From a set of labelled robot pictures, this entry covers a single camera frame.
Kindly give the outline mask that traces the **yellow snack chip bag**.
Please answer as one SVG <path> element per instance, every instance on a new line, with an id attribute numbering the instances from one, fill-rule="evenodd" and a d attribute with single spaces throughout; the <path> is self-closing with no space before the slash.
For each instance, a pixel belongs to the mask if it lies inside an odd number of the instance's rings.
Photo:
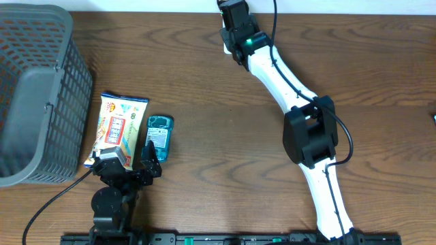
<path id="1" fill-rule="evenodd" d="M 127 158 L 123 167 L 131 171 L 140 126 L 149 101 L 107 92 L 101 94 L 101 99 L 96 140 L 91 152 L 117 146 Z"/>

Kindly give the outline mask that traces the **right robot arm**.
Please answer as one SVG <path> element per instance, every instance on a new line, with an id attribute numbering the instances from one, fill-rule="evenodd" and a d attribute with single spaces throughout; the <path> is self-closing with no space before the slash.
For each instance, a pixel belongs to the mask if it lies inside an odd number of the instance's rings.
<path id="1" fill-rule="evenodd" d="M 351 159 L 354 143 L 333 100 L 318 97 L 292 73 L 275 46 L 275 35 L 260 30 L 245 0 L 218 1 L 217 6 L 225 52 L 262 82 L 283 111 L 283 147 L 309 185 L 318 231 L 329 244 L 359 244 L 336 172 Z"/>

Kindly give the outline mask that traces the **teal mouthwash bottle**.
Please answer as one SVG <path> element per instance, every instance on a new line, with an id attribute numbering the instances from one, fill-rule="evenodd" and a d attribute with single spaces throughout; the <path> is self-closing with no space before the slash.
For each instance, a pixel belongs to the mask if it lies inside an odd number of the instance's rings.
<path id="1" fill-rule="evenodd" d="M 169 116 L 154 115 L 147 120 L 147 134 L 145 146 L 152 142 L 159 162 L 168 160 L 170 138 L 174 128 L 174 120 Z"/>

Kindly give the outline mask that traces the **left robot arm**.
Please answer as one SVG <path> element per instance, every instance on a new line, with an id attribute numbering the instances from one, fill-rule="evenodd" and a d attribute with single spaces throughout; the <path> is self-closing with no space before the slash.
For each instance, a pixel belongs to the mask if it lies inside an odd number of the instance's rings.
<path id="1" fill-rule="evenodd" d="M 154 143 L 143 149 L 137 170 L 124 167 L 127 157 L 119 146 L 93 153 L 92 174 L 99 176 L 106 187 L 98 190 L 92 200 L 94 226 L 90 230 L 90 244 L 148 244 L 147 235 L 131 226 L 139 192 L 161 176 L 161 165 Z"/>

